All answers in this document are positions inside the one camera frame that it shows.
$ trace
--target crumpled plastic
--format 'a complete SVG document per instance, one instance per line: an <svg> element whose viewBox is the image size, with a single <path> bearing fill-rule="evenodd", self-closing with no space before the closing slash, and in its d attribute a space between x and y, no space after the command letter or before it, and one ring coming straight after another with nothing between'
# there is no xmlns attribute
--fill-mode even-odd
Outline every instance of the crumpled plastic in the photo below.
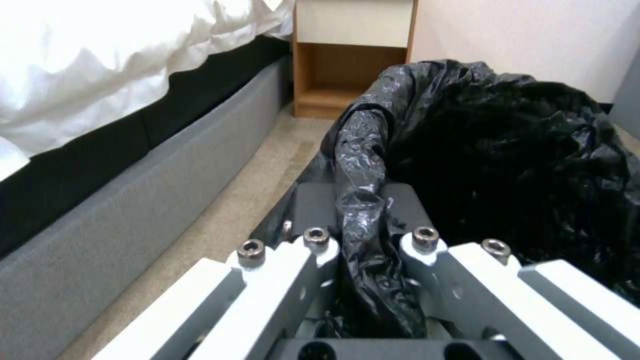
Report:
<svg viewBox="0 0 640 360"><path fill-rule="evenodd" d="M640 163L584 92L486 64L393 66L334 123L252 236L274 246L298 183L335 183L339 292L325 336L424 337L381 187L413 186L449 245L499 238L640 304Z"/></svg>

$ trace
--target gray upholstered bed base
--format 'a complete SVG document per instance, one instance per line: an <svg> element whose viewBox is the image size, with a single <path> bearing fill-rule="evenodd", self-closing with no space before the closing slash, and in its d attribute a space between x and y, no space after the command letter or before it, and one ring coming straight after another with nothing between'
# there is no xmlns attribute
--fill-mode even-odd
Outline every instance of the gray upholstered bed base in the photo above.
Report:
<svg viewBox="0 0 640 360"><path fill-rule="evenodd" d="M0 359L56 357L179 237L272 128L289 64L265 68L0 262Z"/></svg>

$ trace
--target wooden nightstand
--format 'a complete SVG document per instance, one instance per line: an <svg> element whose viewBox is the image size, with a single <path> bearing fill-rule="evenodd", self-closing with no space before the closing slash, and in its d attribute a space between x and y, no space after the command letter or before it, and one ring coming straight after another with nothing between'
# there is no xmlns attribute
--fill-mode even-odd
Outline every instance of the wooden nightstand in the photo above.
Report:
<svg viewBox="0 0 640 360"><path fill-rule="evenodd" d="M336 119L411 52L417 0L299 0L294 115Z"/></svg>

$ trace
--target white wall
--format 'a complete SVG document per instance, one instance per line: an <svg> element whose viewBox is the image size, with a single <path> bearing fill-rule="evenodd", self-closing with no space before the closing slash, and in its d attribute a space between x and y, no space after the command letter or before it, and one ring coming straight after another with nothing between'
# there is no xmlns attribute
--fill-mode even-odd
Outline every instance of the white wall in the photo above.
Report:
<svg viewBox="0 0 640 360"><path fill-rule="evenodd" d="M420 0L412 61L484 61L613 102L640 47L640 0Z"/></svg>

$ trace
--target white duvet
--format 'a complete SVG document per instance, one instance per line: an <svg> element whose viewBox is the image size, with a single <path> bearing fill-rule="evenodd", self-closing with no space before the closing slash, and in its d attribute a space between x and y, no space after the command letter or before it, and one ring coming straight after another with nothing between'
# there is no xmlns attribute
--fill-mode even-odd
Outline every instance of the white duvet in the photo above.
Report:
<svg viewBox="0 0 640 360"><path fill-rule="evenodd" d="M170 74L279 32L293 4L1 0L0 181L29 157L160 99Z"/></svg>

